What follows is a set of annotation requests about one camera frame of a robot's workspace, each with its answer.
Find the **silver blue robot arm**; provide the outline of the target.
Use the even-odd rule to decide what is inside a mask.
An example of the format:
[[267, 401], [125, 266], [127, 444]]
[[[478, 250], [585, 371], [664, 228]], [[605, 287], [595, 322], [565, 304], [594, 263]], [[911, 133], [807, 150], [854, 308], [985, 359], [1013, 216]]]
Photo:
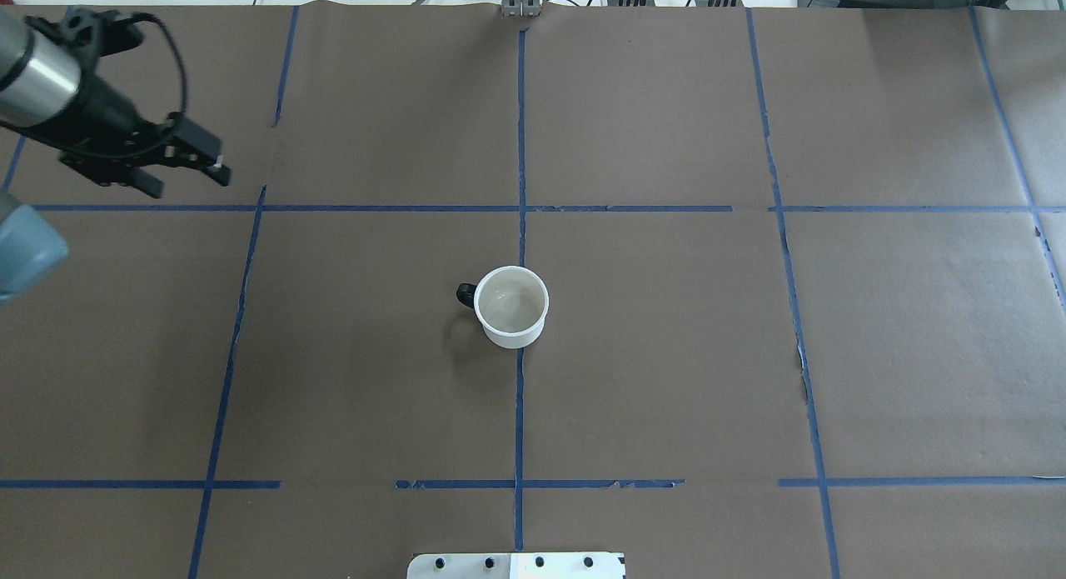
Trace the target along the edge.
[[[100, 60], [143, 44], [140, 25], [156, 25], [177, 66], [179, 104], [147, 120], [138, 104], [97, 71]], [[2, 14], [2, 127], [52, 147], [58, 161], [99, 187], [164, 193], [152, 166], [192, 168], [221, 187], [232, 170], [223, 142], [189, 117], [189, 73], [167, 25], [146, 11], [72, 9], [53, 22]]]

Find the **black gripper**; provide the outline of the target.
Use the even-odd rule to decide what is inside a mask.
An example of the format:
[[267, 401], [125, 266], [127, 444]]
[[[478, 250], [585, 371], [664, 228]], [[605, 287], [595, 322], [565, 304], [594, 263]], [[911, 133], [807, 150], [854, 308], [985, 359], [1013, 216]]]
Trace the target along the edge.
[[214, 183], [229, 187], [232, 170], [224, 163], [223, 142], [180, 112], [154, 123], [138, 106], [99, 77], [85, 79], [76, 97], [51, 120], [51, 138], [63, 151], [61, 162], [99, 187], [132, 187], [161, 199], [163, 181], [145, 166], [193, 168]]

